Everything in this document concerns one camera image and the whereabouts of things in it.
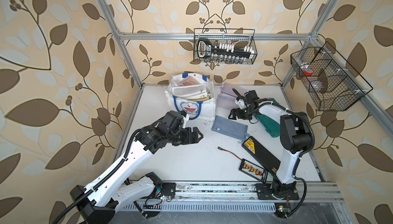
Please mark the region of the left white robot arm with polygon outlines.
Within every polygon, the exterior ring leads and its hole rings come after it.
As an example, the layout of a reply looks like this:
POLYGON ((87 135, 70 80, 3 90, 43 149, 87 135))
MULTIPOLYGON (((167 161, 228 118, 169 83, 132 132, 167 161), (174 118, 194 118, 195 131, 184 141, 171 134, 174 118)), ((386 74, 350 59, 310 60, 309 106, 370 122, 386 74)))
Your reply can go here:
POLYGON ((153 124, 134 131, 120 156, 104 173, 86 186, 78 185, 70 195, 73 203, 54 220, 58 224, 67 213, 77 208, 86 224, 108 224, 116 212, 130 204, 155 194, 162 181, 153 172, 123 186, 126 179, 148 158, 167 144, 173 146, 199 143, 203 134, 197 127, 186 127, 189 115, 169 111, 153 124))

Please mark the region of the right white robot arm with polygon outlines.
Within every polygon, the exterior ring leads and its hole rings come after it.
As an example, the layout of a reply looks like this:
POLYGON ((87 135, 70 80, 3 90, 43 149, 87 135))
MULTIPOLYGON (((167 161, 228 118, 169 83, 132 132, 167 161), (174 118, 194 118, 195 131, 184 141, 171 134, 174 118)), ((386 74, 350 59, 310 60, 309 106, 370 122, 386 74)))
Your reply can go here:
POLYGON ((252 118, 265 116, 268 119, 263 125, 266 130, 270 130, 272 125, 278 128, 283 147, 281 159, 252 136, 243 142, 242 148, 273 176, 272 184, 264 189, 265 198, 287 198, 296 190, 296 182, 299 181, 296 171, 302 156, 315 145, 315 136, 307 115, 291 111, 273 99, 261 99, 255 91, 248 91, 244 95, 236 89, 233 92, 238 108, 231 110, 229 119, 251 121, 252 118))

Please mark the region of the white mesh pouch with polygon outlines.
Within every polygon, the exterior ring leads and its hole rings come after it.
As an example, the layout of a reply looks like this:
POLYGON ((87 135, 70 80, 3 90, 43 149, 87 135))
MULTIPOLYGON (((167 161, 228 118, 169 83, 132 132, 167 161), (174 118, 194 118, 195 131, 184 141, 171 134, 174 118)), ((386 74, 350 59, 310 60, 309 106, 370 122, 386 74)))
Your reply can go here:
POLYGON ((183 99, 204 99, 208 97, 206 85, 179 86, 172 88, 172 95, 183 99))

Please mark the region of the pink mesh pouch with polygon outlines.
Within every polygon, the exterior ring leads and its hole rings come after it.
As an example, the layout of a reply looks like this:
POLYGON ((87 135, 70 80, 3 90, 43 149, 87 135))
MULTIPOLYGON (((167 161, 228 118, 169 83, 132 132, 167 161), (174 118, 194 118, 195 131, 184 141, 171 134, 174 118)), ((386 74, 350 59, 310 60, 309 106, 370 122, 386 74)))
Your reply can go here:
POLYGON ((192 76, 187 76, 178 82, 178 86, 194 86, 199 85, 200 82, 192 76))

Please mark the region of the blue-grey mesh pouch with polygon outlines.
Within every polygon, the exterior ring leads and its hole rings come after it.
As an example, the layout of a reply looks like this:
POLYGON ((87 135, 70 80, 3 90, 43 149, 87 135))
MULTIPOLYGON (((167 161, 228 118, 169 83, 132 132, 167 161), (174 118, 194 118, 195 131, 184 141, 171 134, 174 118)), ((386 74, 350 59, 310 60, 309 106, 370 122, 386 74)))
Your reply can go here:
POLYGON ((241 142, 244 142, 250 136, 247 125, 220 116, 215 117, 211 130, 238 139, 241 142))

